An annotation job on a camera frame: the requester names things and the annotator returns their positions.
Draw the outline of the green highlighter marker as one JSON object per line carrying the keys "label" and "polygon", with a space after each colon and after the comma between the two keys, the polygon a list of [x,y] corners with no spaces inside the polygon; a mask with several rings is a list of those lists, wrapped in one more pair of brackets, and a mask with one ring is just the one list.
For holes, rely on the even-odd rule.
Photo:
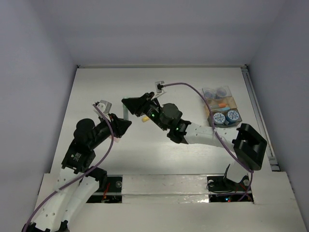
{"label": "green highlighter marker", "polygon": [[123,119],[129,120],[129,110],[124,104],[123,104]]}

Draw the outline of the red-orange highlighter marker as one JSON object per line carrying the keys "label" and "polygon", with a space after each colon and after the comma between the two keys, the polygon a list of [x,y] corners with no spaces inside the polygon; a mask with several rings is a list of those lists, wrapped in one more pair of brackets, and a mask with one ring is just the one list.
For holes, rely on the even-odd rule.
{"label": "red-orange highlighter marker", "polygon": [[211,109],[218,109],[218,108],[224,108],[226,107],[227,105],[225,103],[219,103],[219,104],[214,104],[214,105],[211,105],[210,108]]}

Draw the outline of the blue patterned tape roll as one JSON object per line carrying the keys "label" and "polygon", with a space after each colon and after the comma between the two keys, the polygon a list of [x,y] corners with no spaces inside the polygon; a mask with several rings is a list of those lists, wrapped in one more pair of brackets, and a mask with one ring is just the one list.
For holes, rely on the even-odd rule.
{"label": "blue patterned tape roll", "polygon": [[239,113],[236,110],[229,110],[226,113],[226,120],[229,124],[234,124],[239,121]]}

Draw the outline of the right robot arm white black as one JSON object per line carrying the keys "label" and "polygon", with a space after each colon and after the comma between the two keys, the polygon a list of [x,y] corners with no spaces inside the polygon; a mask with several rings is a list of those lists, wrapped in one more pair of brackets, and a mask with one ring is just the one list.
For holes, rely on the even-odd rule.
{"label": "right robot arm white black", "polygon": [[154,92],[141,97],[124,98],[123,105],[137,116],[147,116],[167,137],[177,144],[202,144],[222,147],[232,156],[222,184],[234,189],[244,176],[262,169],[266,140],[251,125],[242,123],[238,128],[212,128],[182,119],[182,112],[173,103],[160,105]]}

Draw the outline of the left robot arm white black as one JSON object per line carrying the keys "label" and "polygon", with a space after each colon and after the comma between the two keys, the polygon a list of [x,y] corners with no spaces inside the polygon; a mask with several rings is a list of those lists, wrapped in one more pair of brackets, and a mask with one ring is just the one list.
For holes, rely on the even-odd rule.
{"label": "left robot arm white black", "polygon": [[115,114],[109,114],[97,125],[89,118],[81,119],[61,163],[54,192],[35,209],[22,230],[68,232],[91,195],[107,185],[107,172],[92,165],[95,148],[109,137],[121,138],[131,124]]}

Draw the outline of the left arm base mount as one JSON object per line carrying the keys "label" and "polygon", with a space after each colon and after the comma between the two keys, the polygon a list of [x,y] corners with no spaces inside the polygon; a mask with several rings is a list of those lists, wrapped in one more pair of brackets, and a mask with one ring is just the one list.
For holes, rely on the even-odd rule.
{"label": "left arm base mount", "polygon": [[121,175],[107,176],[106,185],[93,193],[87,203],[121,203],[122,181],[123,177]]}

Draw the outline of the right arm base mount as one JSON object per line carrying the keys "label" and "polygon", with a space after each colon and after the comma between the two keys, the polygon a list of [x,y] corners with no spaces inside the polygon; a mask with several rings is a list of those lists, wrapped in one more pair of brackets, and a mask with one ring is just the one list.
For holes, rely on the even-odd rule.
{"label": "right arm base mount", "polygon": [[251,180],[246,174],[241,181],[229,180],[226,169],[224,175],[207,176],[206,188],[209,192],[210,203],[230,203],[230,202],[251,202],[253,194],[251,190]]}

